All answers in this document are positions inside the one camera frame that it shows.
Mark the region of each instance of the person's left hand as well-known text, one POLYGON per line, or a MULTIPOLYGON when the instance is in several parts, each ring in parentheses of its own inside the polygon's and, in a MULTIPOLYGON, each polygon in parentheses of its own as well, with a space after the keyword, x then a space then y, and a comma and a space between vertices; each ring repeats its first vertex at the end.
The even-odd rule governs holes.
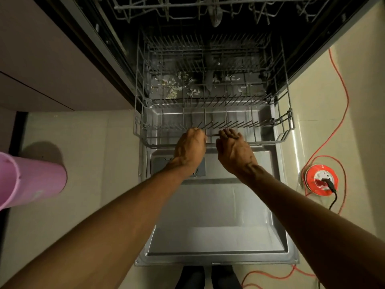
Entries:
POLYGON ((201 129, 189 129, 180 137, 175 147, 174 158, 167 167, 181 166, 186 178, 192 175, 206 153, 206 140, 207 136, 201 129))

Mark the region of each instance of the pink trash bin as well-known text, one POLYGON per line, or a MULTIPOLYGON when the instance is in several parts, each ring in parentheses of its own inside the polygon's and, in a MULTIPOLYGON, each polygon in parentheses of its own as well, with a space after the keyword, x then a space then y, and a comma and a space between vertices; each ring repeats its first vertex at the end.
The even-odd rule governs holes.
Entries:
POLYGON ((66 182, 59 164, 0 152, 0 210, 59 194, 66 182))

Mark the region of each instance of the black pants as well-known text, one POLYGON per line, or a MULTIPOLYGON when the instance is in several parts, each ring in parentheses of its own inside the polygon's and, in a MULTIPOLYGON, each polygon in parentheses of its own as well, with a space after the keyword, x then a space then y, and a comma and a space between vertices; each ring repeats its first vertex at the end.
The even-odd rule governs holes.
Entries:
MULTIPOLYGON (((214 289, 242 289, 232 266, 212 266, 214 289)), ((204 289, 205 271, 202 266, 184 266, 175 289, 204 289)))

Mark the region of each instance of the upper dish rack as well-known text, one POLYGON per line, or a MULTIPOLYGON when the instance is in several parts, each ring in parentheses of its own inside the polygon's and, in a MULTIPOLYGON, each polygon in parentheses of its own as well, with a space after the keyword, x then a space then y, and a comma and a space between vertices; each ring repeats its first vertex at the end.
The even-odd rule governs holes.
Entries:
POLYGON ((127 20, 156 11, 158 16, 174 20, 198 19, 209 15, 217 27, 224 14, 233 19, 244 7, 253 14, 258 24, 262 16, 270 24, 286 2, 295 2, 299 15, 313 22, 329 0, 107 0, 117 19, 127 20))
POLYGON ((225 127, 251 144, 283 142, 294 121, 282 41, 275 38, 274 55, 271 40, 269 33, 140 32, 134 133, 155 147, 175 145, 190 127, 204 129, 209 143, 225 127))

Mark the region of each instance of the tile floor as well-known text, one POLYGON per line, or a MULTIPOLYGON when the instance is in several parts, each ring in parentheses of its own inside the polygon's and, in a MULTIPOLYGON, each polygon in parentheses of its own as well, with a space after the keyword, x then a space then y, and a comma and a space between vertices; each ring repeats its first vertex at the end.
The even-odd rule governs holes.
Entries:
MULTIPOLYGON (((298 185, 298 172, 337 126, 346 98, 327 53, 293 82, 290 89, 296 129, 281 144, 281 148, 287 184, 302 193, 298 185)), ((69 173, 69 181, 56 198, 11 209, 0 263, 0 285, 74 225, 137 184, 139 140, 132 134, 132 116, 132 111, 29 115, 22 155, 63 162, 69 173)), ((319 154, 337 157, 346 169, 349 188, 341 215, 376 234, 350 112, 339 132, 319 154)), ((334 168, 342 179, 342 171, 335 162, 329 159, 317 162, 334 168)), ((316 196, 311 198, 325 206, 332 200, 316 196)), ((303 257, 300 262, 299 268, 311 273, 303 257)), ((242 279, 250 270, 285 276, 291 267, 235 265, 234 270, 242 279)), ((180 271, 181 266, 132 267, 121 288, 172 289, 180 271)), ((209 289, 212 288, 209 274, 207 278, 206 288, 209 289)), ((297 272, 285 281, 252 275, 248 277, 249 282, 266 289, 316 288, 315 279, 297 272)))

